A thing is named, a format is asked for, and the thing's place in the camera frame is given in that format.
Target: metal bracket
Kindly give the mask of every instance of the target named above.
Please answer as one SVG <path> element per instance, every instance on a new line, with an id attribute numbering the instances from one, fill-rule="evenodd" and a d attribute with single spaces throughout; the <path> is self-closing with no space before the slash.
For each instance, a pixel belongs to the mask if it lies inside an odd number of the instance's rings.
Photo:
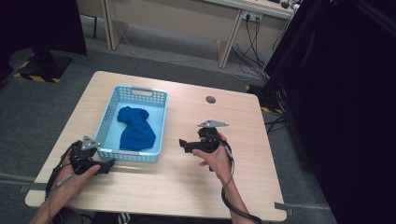
<path id="1" fill-rule="evenodd" d="M 98 147 L 100 143 L 95 142 L 95 140 L 91 139 L 88 135 L 84 135 L 82 139 L 81 150 L 89 150 L 95 147 Z"/>
<path id="2" fill-rule="evenodd" d="M 204 127 L 204 128 L 216 128 L 216 127 L 224 127 L 224 126 L 229 126 L 229 124 L 221 121 L 215 121 L 213 119 L 209 119 L 207 121 L 198 123 L 198 127 Z"/>

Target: person's right hand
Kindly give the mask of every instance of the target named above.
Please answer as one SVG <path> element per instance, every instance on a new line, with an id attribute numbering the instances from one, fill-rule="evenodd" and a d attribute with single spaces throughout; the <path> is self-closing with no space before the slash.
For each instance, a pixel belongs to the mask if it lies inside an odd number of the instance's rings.
<path id="1" fill-rule="evenodd" d="M 227 138 L 222 133 L 219 133 L 219 136 L 223 141 L 227 141 Z M 233 176 L 231 174 L 230 160 L 223 144 L 220 144 L 216 151 L 212 153 L 206 153 L 200 149 L 193 149 L 192 154 L 204 159 L 199 165 L 208 165 L 216 173 L 222 186 L 226 187 Z"/>
<path id="2" fill-rule="evenodd" d="M 61 168 L 60 173 L 53 183 L 53 192 L 51 194 L 53 194 L 53 201 L 56 201 L 56 198 L 60 197 L 62 198 L 62 203 L 65 204 L 75 195 L 79 194 L 88 179 L 99 171 L 100 165 L 94 165 L 82 175 L 76 175 L 70 163 L 69 156 L 67 155 L 66 158 L 64 158 L 63 166 L 64 167 Z M 71 176 L 61 186 L 57 186 L 57 183 L 69 175 Z"/>

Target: black fabric backdrop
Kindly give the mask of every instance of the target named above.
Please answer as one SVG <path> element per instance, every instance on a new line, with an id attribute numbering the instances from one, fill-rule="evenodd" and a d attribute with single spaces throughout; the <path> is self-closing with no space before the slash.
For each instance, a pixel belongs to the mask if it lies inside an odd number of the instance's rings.
<path id="1" fill-rule="evenodd" d="M 0 32 L 0 69 L 20 49 L 87 54 L 76 0 L 2 0 Z"/>
<path id="2" fill-rule="evenodd" d="M 295 18 L 268 63 L 273 83 L 264 89 L 282 85 L 287 93 L 304 152 L 337 222 L 394 223 L 396 14 L 387 13 L 395 3 L 344 2 L 303 2 L 306 14 Z M 362 4 L 372 4 L 372 13 Z M 388 29 L 375 14 L 388 17 Z"/>

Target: crumpled fabric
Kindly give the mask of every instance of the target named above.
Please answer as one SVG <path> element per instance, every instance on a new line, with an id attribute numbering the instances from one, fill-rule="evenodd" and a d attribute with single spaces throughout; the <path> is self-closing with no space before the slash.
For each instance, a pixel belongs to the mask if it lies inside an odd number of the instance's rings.
<path id="1" fill-rule="evenodd" d="M 120 109 L 117 121 L 127 125 L 121 134 L 120 149 L 140 150 L 154 146 L 156 136 L 147 122 L 148 117 L 145 109 L 129 106 Z"/>

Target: power strip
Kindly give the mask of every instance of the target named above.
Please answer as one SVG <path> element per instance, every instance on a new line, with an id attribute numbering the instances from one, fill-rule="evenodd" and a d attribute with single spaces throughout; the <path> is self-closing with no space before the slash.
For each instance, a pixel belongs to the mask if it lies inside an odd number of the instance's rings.
<path id="1" fill-rule="evenodd" d="M 252 12 L 252 11 L 245 11 L 244 15 L 242 16 L 242 20 L 247 20 L 247 16 L 250 15 L 249 21 L 261 21 L 262 20 L 262 14 L 258 12 Z"/>

